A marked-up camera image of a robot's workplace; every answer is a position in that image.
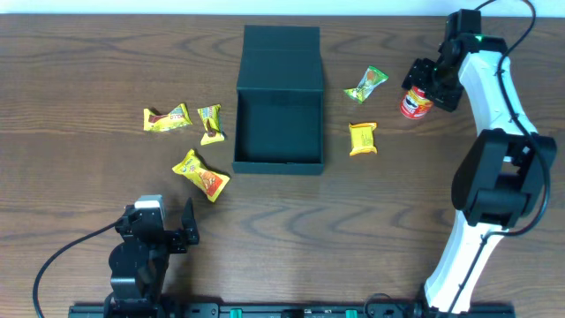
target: wood grain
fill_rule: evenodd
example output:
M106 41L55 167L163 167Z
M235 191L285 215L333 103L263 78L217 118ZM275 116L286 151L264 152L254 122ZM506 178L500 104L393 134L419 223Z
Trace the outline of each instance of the wood grain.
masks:
M512 42L528 23L485 19L483 29ZM233 173L245 24L321 27L323 175ZM475 138L466 97L456 112L433 110L419 121L398 110L408 67L417 57L437 57L444 24L415 17L1 16L0 316L33 316L33 280L49 256L147 193L165 196L171 228L194 198L201 244L171 257L164 288L180 299L413 297L446 244L451 179ZM511 300L521 317L565 310L564 27L565 20L541 19L512 57L530 120L558 143L550 209L530 235L499 244L473 294ZM390 78L358 106L342 89L356 86L369 64ZM180 102L194 126L142 132L144 108L169 111ZM227 140L201 147L196 109L214 103L222 104ZM347 124L366 120L379 122L379 154L349 157ZM232 176L215 204L170 170L190 148ZM57 259L41 282L44 313L66 316L76 301L102 301L110 292L108 256L119 242L109 231Z

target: yellow candy wrapper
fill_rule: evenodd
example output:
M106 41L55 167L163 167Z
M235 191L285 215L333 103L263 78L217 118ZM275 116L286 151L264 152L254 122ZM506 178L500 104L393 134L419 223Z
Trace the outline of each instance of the yellow candy wrapper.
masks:
M356 100L358 103L362 103L369 97L371 92L381 83L388 80L388 75L381 72L378 68L374 66L369 66L363 75L363 79L359 82L359 85L355 88L344 89L343 91L347 96Z
M377 153L373 142L373 130L377 123L350 124L351 152L350 155Z
M208 170L196 156L194 149L186 154L185 159L173 167L176 174L191 180L200 190L204 191L208 199L214 202L230 177Z
M200 145L204 146L218 141L223 141L222 123L220 122L220 104L198 109L206 133L202 136Z
M184 103L179 104L167 115L155 115L149 109L143 110L143 130L147 132L166 132L171 129L192 125Z

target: pringles can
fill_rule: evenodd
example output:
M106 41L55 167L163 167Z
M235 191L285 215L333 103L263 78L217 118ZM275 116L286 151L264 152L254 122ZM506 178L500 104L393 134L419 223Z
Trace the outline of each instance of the pringles can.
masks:
M423 90L412 86L400 102L400 112L410 119L422 118L433 106Z

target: open box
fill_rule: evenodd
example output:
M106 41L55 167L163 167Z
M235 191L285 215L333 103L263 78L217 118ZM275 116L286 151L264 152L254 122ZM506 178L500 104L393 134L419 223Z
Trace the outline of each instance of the open box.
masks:
M320 29L245 26L237 81L237 173L321 174Z

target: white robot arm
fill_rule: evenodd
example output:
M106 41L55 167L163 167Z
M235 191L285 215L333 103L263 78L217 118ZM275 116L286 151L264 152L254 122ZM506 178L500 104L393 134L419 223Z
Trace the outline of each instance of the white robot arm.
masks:
M471 101L471 108L477 125L477 135L485 129L493 130L496 128L501 128L505 133L522 135L512 121L496 79L496 68L501 56L502 53L492 51L468 53L458 73L459 81L465 88ZM510 77L509 67L509 58L506 57L502 64L502 70L504 71L502 77L512 105L524 127L529 132L536 133L536 128L530 123L524 110L522 110L512 78ZM433 274L426 280L425 291L428 305L438 308L441 312L447 312L459 289L459 284L464 280L480 247L482 238L489 231L507 230L504 230L498 224L490 223L478 223L475 226L470 226L463 211L457 210L453 230L441 256L440 263ZM455 303L453 308L454 314L469 310L471 293L475 283L478 281L478 277L485 267L490 254L501 239L502 236L495 236L486 243L469 281Z
M438 61L417 59L403 83L405 89L424 90L428 99L447 111L456 108L464 89L477 125L478 138L452 184L453 230L436 270L424 285L428 307L443 313L469 311L472 290L503 236L483 238L489 232L507 232L518 218L527 216L542 186L539 159L528 147L501 91L498 66L506 50L503 39L481 33L480 11L460 10L448 17ZM551 165L554 140L537 135L522 109L509 67L505 57L501 82L512 109ZM517 173L502 172L503 163L518 167Z

